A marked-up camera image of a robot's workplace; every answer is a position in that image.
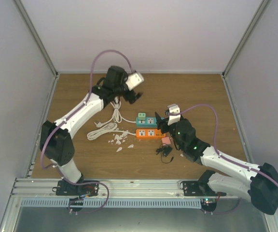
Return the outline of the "teal power strip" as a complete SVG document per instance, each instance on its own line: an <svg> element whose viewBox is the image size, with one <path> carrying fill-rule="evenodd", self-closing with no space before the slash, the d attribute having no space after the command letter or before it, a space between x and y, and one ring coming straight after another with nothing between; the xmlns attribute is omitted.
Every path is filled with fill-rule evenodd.
<svg viewBox="0 0 278 232"><path fill-rule="evenodd" d="M136 126L138 128L157 128L156 117L145 117L144 120L136 118Z"/></svg>

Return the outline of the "green plug adapter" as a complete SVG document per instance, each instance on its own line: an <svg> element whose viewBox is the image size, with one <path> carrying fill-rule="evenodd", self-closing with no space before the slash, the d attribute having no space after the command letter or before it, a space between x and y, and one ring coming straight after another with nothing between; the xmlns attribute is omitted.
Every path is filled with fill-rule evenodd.
<svg viewBox="0 0 278 232"><path fill-rule="evenodd" d="M145 120L146 118L146 113L139 112L138 113L138 120Z"/></svg>

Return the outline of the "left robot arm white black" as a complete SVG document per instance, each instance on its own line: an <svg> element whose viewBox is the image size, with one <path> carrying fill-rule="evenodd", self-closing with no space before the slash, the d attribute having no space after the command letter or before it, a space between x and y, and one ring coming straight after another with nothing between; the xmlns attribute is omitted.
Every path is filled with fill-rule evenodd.
<svg viewBox="0 0 278 232"><path fill-rule="evenodd" d="M54 122L45 121L41 129L41 158L48 158L51 167L57 167L69 182L67 189L73 195L83 192L83 174L74 161L73 137L95 114L102 111L115 98L122 97L133 104L141 97L134 89L142 84L144 77L139 72L128 74L123 68L110 66L106 75L92 86L84 99L66 115Z"/></svg>

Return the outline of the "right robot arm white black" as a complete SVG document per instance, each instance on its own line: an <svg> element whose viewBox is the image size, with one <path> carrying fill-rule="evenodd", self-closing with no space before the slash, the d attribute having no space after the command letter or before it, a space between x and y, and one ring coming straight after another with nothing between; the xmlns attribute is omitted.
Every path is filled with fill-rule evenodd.
<svg viewBox="0 0 278 232"><path fill-rule="evenodd" d="M221 173L205 173L198 184L202 195L224 192L250 201L261 212L273 215L278 209L278 172L269 163L253 164L220 152L196 136L196 130L183 116L167 118L155 114L157 128L169 133L177 150L191 162Z"/></svg>

